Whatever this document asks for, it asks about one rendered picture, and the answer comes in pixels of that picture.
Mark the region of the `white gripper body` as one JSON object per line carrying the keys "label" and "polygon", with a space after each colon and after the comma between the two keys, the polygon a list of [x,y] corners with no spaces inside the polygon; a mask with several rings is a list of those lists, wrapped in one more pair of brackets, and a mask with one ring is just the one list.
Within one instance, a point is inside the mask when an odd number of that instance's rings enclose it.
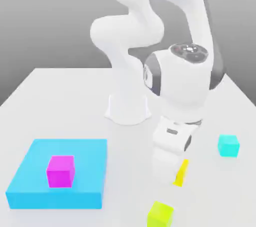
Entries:
{"label": "white gripper body", "polygon": [[152,174],[161,183],[171,185],[182,164],[182,157],[159,147],[153,148]]}

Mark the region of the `small yellow cube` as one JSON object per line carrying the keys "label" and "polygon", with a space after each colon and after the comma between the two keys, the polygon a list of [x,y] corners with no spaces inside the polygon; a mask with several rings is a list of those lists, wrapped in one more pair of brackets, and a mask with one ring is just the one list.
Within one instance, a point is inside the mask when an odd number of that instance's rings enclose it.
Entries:
{"label": "small yellow cube", "polygon": [[188,165],[189,165],[189,160],[188,159],[184,159],[182,162],[181,167],[179,168],[177,174],[176,174],[176,178],[174,180],[174,182],[172,183],[175,186],[178,187],[182,187],[183,186],[183,182],[184,182],[184,178],[188,169]]}

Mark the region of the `small lime green cube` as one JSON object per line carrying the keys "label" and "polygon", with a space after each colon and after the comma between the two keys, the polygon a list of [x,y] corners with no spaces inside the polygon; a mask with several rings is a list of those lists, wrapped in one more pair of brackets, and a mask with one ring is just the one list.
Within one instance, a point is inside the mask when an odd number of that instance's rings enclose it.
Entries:
{"label": "small lime green cube", "polygon": [[155,201],[147,215],[147,227],[171,227],[174,208]]}

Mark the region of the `small cyan cube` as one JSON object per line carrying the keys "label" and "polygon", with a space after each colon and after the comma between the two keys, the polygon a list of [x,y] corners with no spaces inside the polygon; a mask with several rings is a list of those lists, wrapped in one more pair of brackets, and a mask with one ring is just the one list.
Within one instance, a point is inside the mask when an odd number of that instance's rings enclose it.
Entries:
{"label": "small cyan cube", "polygon": [[220,134],[217,147],[220,156],[236,158],[240,150],[240,143],[236,135]]}

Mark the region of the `small magenta cube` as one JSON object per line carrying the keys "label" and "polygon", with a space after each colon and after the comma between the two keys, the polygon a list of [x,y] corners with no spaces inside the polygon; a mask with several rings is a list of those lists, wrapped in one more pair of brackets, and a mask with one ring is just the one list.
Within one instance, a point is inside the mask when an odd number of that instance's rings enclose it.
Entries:
{"label": "small magenta cube", "polygon": [[48,186],[50,188],[71,188],[75,173],[73,155],[52,155],[46,168]]}

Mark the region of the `large blue box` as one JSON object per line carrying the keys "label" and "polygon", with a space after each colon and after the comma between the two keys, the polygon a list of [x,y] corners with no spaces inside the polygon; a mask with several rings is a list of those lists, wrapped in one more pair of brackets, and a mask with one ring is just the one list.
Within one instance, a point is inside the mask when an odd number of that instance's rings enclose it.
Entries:
{"label": "large blue box", "polygon": [[[101,209],[107,169],[106,139],[35,139],[5,194],[10,209]],[[52,156],[73,156],[71,187],[49,187]]]}

